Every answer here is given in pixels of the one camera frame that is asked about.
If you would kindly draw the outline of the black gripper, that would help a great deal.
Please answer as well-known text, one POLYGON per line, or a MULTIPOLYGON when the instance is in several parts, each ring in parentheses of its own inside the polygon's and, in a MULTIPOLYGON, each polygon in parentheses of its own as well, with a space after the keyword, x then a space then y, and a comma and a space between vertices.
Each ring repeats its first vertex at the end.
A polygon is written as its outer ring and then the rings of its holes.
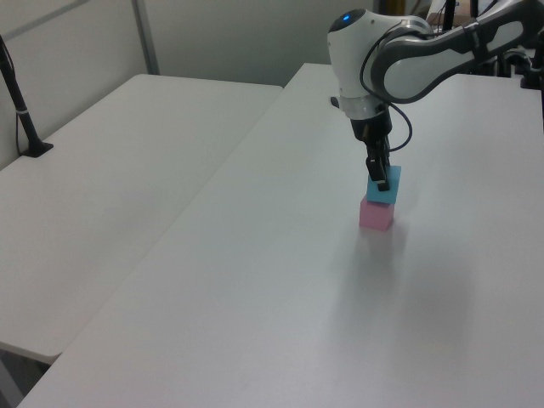
POLYGON ((389 190, 390 143, 388 135, 392 130, 389 111, 384 110, 370 119, 351 119, 350 124, 355 138, 366 145, 365 164, 371 180, 377 184, 379 190, 389 190))

